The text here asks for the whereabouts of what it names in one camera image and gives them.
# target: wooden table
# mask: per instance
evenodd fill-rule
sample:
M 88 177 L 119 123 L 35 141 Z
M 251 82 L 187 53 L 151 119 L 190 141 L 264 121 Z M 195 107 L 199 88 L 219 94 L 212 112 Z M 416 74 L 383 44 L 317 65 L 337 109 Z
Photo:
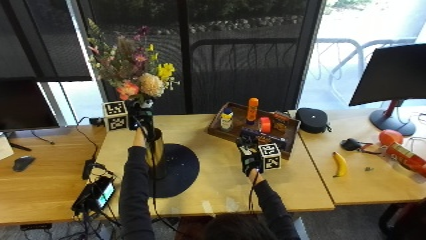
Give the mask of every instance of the wooden table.
M 369 121 L 369 114 L 376 109 L 328 110 L 333 132 L 311 134 L 300 130 L 300 136 L 312 155 L 321 178 L 336 205 L 376 204 L 413 202 L 426 196 L 426 179 L 404 169 L 391 159 L 347 151 L 340 142 L 355 138 L 360 142 L 376 144 L 369 150 L 380 147 L 379 130 Z M 417 121 L 417 112 L 425 108 L 401 108 L 400 112 L 413 114 L 412 121 L 417 125 L 413 136 L 426 137 L 426 125 Z M 415 153 L 426 158 L 426 142 L 416 141 Z M 337 151 L 347 159 L 349 172 L 344 177 L 335 178 L 337 165 L 332 153 Z
M 99 146 L 103 144 L 104 127 L 80 126 L 79 129 Z M 83 166 L 95 146 L 75 127 L 35 133 L 55 145 L 38 139 L 30 131 L 13 136 L 10 141 L 33 151 L 14 148 L 15 154 L 0 160 L 0 225 L 72 221 L 71 206 L 87 182 L 82 179 Z M 37 160 L 26 171 L 15 172 L 15 159 L 26 155 Z
M 200 160 L 200 173 L 194 185 L 180 195 L 158 199 L 162 216 L 202 216 L 226 212 L 248 212 L 251 183 L 242 172 L 240 152 L 236 144 L 207 133 L 215 115 L 156 116 L 155 124 L 163 131 L 166 143 L 178 143 L 191 148 Z M 123 178 L 128 148 L 135 132 L 108 132 L 98 162 Z M 333 202 L 320 179 L 307 149 L 297 137 L 292 157 L 280 170 L 264 174 L 274 189 L 292 212 L 335 209 Z M 119 213 L 120 184 L 111 201 Z M 260 211 L 254 196 L 255 209 Z

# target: black sleeve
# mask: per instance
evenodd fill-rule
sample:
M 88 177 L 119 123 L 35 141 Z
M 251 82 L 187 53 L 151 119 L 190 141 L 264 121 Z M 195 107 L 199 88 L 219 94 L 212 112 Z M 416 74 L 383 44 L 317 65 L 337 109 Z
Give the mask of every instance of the black sleeve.
M 285 209 L 280 195 L 272 190 L 267 180 L 255 186 L 255 192 L 271 231 L 281 240 L 300 240 L 293 218 Z
M 146 153 L 146 148 L 131 147 L 128 162 L 124 165 L 119 212 L 126 240 L 155 239 L 148 207 L 150 168 L 146 162 Z

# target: wooden tray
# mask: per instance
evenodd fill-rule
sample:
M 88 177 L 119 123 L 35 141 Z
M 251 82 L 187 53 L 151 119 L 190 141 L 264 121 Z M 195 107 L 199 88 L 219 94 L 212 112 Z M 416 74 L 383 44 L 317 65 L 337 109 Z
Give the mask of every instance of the wooden tray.
M 234 129 L 230 132 L 222 130 L 222 113 L 226 108 L 231 108 L 234 111 Z M 248 106 L 240 105 L 238 103 L 228 102 L 223 108 L 220 109 L 219 113 L 216 114 L 214 121 L 208 127 L 208 133 L 214 136 L 218 136 L 228 141 L 236 142 L 238 137 L 240 137 L 240 132 L 243 127 L 256 129 L 259 128 L 259 119 L 262 117 L 270 117 L 274 119 L 274 113 L 266 112 L 263 110 L 258 110 L 258 120 L 254 125 L 247 125 L 247 113 L 248 113 Z M 291 159 L 295 138 L 300 127 L 300 121 L 291 118 L 287 126 L 285 132 L 279 131 L 278 129 L 272 129 L 270 135 L 274 135 L 280 138 L 285 138 L 287 146 L 285 149 L 281 150 L 281 157 L 284 159 Z

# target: small bottle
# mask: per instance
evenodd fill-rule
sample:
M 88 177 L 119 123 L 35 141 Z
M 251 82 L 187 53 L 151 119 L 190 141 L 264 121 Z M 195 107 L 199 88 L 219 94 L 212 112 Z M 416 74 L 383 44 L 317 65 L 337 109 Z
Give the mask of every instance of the small bottle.
M 232 124 L 232 117 L 234 112 L 231 108 L 226 108 L 222 115 L 222 129 L 226 132 L 230 132 L 232 130 L 234 124 Z
M 248 119 L 247 119 L 248 125 L 255 124 L 256 115 L 258 115 L 258 106 L 259 106 L 259 99 L 251 98 L 250 99 L 250 106 L 248 106 Z

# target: white flower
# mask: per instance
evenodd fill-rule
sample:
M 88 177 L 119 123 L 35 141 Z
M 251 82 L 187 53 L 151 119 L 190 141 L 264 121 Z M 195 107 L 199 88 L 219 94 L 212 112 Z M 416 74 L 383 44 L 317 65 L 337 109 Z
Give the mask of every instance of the white flower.
M 164 93 L 164 84 L 160 78 L 150 73 L 144 73 L 139 78 L 142 82 L 142 92 L 152 97 L 160 97 Z

